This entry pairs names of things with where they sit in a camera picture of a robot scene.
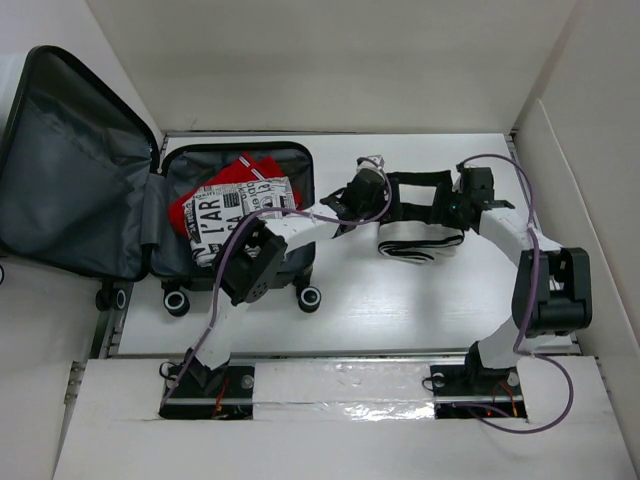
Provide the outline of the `black white striped garment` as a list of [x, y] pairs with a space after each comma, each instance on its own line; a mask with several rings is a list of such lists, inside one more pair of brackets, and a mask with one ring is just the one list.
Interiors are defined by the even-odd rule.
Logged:
[[378, 226], [378, 252], [383, 257], [417, 265], [454, 256], [465, 233], [431, 219], [437, 188], [453, 186], [451, 172], [392, 172], [387, 176], [392, 204]]

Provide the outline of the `red garment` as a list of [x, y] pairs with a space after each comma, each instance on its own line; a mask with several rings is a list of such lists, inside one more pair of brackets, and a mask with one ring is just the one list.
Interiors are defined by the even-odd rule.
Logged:
[[[269, 155], [263, 159], [254, 159], [248, 152], [240, 155], [230, 166], [224, 167], [213, 178], [204, 183], [204, 186], [228, 185], [247, 183], [250, 181], [284, 177], [283, 169]], [[184, 205], [200, 189], [197, 187], [191, 192], [174, 201], [168, 209], [169, 223], [173, 230], [180, 236], [188, 237], [187, 223], [184, 217]]]

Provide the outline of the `newspaper print garment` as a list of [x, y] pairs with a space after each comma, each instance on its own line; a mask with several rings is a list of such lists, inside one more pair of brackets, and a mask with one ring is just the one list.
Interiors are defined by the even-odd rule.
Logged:
[[199, 267], [211, 266], [239, 222], [267, 208], [294, 208], [287, 177], [202, 186], [183, 205], [191, 255]]

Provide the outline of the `small space-print suitcase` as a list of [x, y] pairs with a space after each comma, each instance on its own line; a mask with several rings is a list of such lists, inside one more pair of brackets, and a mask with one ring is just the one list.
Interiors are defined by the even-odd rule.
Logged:
[[277, 164], [300, 208], [315, 201], [311, 153], [294, 142], [190, 144], [162, 154], [150, 127], [70, 52], [50, 45], [1, 58], [1, 249], [101, 283], [101, 311], [124, 286], [157, 277], [164, 307], [211, 288], [170, 206], [237, 160]]

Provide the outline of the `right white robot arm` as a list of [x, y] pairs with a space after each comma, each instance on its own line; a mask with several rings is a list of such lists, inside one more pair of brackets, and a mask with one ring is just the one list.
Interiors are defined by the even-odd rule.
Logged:
[[457, 171], [456, 182], [437, 186], [432, 218], [446, 227], [475, 232], [516, 267], [508, 320], [472, 344], [461, 371], [467, 389], [484, 393], [546, 338], [590, 326], [591, 262], [585, 249], [546, 237], [512, 203], [497, 199], [490, 168], [459, 165]]

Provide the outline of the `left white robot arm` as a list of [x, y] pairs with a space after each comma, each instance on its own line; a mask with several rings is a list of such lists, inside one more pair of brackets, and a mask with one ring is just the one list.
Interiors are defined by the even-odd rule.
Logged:
[[250, 303], [278, 277], [292, 282], [309, 260], [289, 266], [287, 255], [380, 220], [390, 207], [383, 168], [361, 159], [344, 187], [311, 207], [297, 210], [286, 177], [199, 188], [187, 201], [184, 220], [192, 257], [212, 270], [209, 323], [185, 353], [178, 373], [201, 396], [222, 387], [236, 326]]

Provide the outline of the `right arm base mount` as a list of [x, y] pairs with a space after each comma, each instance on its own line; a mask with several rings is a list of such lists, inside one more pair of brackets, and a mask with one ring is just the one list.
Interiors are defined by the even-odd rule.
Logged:
[[525, 418], [526, 407], [515, 368], [471, 380], [462, 364], [436, 364], [422, 386], [433, 395], [435, 418]]

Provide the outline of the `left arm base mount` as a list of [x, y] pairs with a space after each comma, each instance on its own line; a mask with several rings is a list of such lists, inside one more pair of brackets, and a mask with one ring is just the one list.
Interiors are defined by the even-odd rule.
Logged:
[[254, 365], [229, 366], [211, 391], [187, 373], [160, 406], [159, 416], [166, 420], [251, 420], [254, 384]]

